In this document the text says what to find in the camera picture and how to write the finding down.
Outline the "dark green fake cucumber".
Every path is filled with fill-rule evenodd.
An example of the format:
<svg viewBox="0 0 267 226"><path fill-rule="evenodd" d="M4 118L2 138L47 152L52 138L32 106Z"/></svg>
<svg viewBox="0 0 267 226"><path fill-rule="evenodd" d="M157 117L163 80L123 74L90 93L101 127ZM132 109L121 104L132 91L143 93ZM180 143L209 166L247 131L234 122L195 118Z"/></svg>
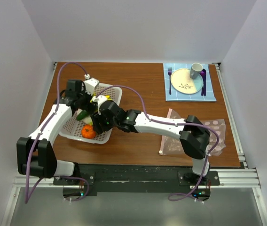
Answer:
<svg viewBox="0 0 267 226"><path fill-rule="evenodd" d="M81 120L85 119L87 116L89 116L89 113L86 110L78 109L76 120L81 121Z"/></svg>

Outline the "white fake radish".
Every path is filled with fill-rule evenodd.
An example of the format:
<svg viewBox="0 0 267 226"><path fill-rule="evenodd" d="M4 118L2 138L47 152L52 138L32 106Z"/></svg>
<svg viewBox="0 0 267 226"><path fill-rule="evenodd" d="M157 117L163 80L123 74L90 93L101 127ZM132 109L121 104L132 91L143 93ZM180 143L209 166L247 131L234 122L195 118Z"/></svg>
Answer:
<svg viewBox="0 0 267 226"><path fill-rule="evenodd" d="M81 121L87 125L93 126L93 121L92 121L92 118L90 116L83 118Z"/></svg>

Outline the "orange fake fruit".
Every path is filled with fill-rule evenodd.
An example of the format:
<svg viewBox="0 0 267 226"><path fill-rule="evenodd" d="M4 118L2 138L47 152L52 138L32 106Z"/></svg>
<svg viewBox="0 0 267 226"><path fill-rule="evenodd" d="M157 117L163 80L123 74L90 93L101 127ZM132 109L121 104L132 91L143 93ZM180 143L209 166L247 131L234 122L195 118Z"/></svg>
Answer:
<svg viewBox="0 0 267 226"><path fill-rule="evenodd" d="M81 135L86 139L94 139L97 133L94 131L93 126L85 125L81 130Z"/></svg>

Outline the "clear zip top bag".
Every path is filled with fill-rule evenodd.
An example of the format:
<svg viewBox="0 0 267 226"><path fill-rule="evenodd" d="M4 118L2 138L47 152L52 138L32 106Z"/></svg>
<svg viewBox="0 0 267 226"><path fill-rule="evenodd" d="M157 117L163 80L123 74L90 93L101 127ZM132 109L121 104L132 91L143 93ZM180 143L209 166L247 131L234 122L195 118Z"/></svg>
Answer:
<svg viewBox="0 0 267 226"><path fill-rule="evenodd" d="M211 121L201 121L205 126L215 130L219 136L219 142L216 147L209 153L209 156L219 156L222 153L222 149L226 147L225 136L226 136L226 124L223 119L216 119ZM170 137L162 136L160 155L175 155L184 154L183 147L179 140L175 140Z"/></svg>

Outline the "yellow fake banana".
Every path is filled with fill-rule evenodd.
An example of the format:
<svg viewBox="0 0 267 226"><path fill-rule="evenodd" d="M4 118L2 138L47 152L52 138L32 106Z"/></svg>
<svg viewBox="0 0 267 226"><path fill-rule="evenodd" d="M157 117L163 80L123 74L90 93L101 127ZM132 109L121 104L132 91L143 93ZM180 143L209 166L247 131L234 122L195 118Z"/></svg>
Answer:
<svg viewBox="0 0 267 226"><path fill-rule="evenodd" d="M109 95L99 95L99 96L93 96L92 99L90 100L90 103L103 103L107 100L111 100Z"/></svg>

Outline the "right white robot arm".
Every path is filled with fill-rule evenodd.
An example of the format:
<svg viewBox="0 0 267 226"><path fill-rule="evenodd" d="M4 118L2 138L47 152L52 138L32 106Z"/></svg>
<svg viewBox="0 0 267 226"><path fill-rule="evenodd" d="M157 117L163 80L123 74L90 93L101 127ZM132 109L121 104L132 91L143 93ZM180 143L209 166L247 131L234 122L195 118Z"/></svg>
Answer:
<svg viewBox="0 0 267 226"><path fill-rule="evenodd" d="M133 109L125 111L105 96L93 97L92 103L97 107L91 115L96 133L102 134L116 127L126 133L152 133L178 140L184 153L192 158L193 181L203 185L209 180L206 149L211 133L197 117L189 115L186 119L171 119Z"/></svg>

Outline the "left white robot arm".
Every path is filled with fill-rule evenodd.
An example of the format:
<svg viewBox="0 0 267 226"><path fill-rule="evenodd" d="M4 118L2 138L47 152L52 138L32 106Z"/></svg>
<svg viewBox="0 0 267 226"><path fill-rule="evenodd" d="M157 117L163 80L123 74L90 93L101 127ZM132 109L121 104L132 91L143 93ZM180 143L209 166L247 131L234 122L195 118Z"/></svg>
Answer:
<svg viewBox="0 0 267 226"><path fill-rule="evenodd" d="M63 177L70 185L80 181L76 164L57 160L52 145L63 125L79 108L92 107L90 100L98 86L99 81L94 78L68 80L66 89L57 92L57 99L45 120L29 137L21 137L16 143L20 174L39 178Z"/></svg>

